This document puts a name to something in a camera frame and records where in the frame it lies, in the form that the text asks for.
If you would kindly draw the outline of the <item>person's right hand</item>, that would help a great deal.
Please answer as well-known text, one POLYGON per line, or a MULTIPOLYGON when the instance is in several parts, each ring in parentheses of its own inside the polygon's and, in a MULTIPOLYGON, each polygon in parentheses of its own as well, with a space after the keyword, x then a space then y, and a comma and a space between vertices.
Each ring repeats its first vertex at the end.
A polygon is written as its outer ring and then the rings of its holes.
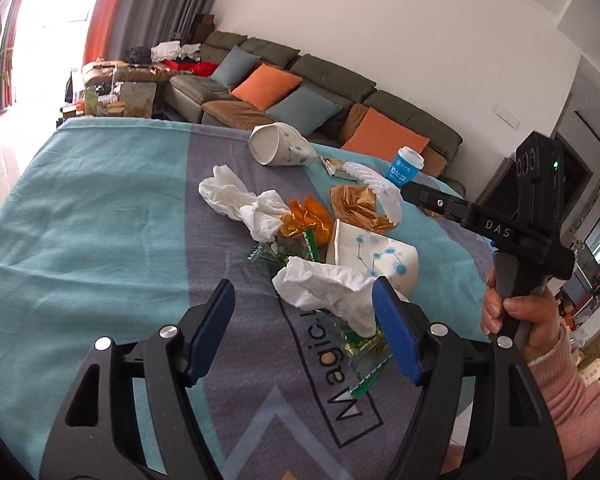
POLYGON ((529 333, 522 348, 524 359, 530 363, 542 358, 558 343, 562 321, 554 297, 548 289, 542 296, 523 296, 503 299, 495 289, 495 271, 486 276, 480 328, 486 336, 498 334, 505 315, 529 324, 529 333))

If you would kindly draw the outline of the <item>pink sleeved right forearm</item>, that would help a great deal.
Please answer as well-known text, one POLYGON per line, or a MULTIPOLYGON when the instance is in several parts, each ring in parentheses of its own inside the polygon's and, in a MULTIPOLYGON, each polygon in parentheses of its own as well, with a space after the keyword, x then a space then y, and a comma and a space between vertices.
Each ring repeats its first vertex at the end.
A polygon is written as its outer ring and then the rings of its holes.
POLYGON ((565 327, 553 348, 529 363, 529 370, 553 419, 567 477, 577 478, 600 452, 600 384, 585 385, 570 360, 565 327))

